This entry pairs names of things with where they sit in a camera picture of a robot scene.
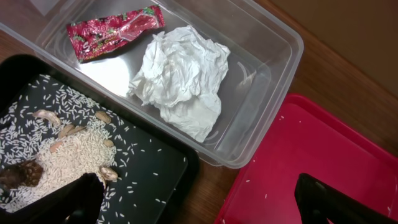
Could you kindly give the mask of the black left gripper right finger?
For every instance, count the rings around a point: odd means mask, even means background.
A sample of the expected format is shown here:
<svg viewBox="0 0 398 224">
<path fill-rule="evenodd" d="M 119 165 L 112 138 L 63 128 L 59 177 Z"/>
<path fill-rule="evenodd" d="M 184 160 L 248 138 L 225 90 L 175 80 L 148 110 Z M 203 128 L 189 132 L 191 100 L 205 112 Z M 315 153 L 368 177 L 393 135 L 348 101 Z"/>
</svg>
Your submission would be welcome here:
<svg viewBox="0 0 398 224">
<path fill-rule="evenodd" d="M 306 173 L 298 176 L 294 196 L 303 224 L 397 224 Z"/>
</svg>

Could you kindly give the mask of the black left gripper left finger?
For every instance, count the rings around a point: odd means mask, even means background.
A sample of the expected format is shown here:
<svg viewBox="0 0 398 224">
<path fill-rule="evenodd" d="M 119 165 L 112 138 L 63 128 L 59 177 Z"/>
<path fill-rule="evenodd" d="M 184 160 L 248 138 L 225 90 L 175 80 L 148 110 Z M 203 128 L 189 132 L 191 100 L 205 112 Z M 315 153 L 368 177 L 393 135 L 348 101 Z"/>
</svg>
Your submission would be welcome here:
<svg viewBox="0 0 398 224">
<path fill-rule="evenodd" d="M 16 212 L 1 210 L 1 223 L 96 223 L 103 196 L 104 185 L 98 176 L 85 173 Z"/>
</svg>

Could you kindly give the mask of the rice and food scraps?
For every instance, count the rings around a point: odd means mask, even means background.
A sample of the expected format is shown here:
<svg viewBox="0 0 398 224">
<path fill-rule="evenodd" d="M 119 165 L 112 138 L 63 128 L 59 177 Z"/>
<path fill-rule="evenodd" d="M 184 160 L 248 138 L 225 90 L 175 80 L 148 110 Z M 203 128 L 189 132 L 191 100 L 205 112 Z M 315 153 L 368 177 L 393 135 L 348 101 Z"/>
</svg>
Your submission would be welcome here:
<svg viewBox="0 0 398 224">
<path fill-rule="evenodd" d="M 36 187 L 1 190 L 15 212 L 108 166 L 98 223 L 156 223 L 188 166 L 178 149 L 49 75 L 35 75 L 1 118 L 1 166 L 28 159 L 44 169 Z"/>
</svg>

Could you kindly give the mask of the white napkin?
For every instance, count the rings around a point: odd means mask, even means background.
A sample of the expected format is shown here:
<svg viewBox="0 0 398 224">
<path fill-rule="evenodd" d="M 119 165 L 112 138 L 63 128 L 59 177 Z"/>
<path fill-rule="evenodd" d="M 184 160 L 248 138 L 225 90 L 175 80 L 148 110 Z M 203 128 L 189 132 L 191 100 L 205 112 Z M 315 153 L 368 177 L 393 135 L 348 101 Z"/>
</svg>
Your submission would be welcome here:
<svg viewBox="0 0 398 224">
<path fill-rule="evenodd" d="M 144 106 L 155 106 L 166 123 L 203 142 L 221 114 L 218 90 L 230 53 L 192 26 L 155 34 L 128 94 Z"/>
</svg>

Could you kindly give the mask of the red snack wrapper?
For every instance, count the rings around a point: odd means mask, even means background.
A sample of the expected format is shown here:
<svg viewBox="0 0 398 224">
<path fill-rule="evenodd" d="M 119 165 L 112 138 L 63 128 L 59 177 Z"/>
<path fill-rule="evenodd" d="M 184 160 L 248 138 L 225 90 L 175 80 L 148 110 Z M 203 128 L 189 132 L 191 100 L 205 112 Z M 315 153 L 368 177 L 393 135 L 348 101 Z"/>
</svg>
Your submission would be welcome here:
<svg viewBox="0 0 398 224">
<path fill-rule="evenodd" d="M 137 39 L 143 32 L 163 28 L 160 6 L 67 25 L 67 34 L 79 61 L 110 53 Z"/>
</svg>

